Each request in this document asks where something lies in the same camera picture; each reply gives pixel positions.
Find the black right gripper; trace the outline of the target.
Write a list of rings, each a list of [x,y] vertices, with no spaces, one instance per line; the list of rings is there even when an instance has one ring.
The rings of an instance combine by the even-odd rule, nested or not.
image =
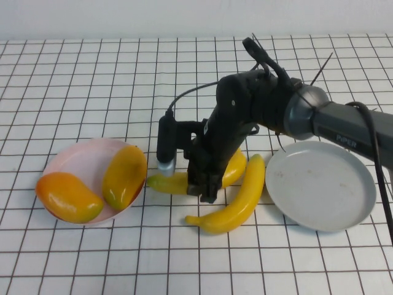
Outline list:
[[[187,195],[200,195],[202,203],[216,201],[229,160],[254,126],[255,122],[236,114],[211,114],[202,134],[194,140],[187,169]]]

